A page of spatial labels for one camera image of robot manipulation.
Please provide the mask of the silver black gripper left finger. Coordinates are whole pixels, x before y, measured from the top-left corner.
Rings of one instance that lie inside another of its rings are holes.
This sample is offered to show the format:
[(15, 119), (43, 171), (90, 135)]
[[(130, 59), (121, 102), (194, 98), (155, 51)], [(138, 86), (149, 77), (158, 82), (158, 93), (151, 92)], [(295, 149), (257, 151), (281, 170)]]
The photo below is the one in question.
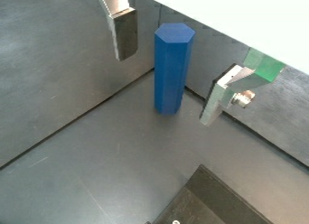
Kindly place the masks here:
[(115, 55), (126, 60), (138, 51), (138, 12), (129, 0), (99, 0), (113, 33)]

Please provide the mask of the silver green gripper right finger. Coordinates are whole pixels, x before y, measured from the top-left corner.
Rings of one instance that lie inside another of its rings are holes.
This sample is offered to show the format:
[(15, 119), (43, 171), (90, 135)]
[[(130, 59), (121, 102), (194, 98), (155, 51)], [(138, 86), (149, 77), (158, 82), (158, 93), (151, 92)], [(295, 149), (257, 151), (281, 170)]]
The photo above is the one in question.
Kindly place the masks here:
[(246, 108), (254, 99), (253, 89), (271, 84), (287, 64), (252, 48), (242, 65), (233, 64), (213, 81), (201, 122), (210, 126), (225, 109), (233, 105)]

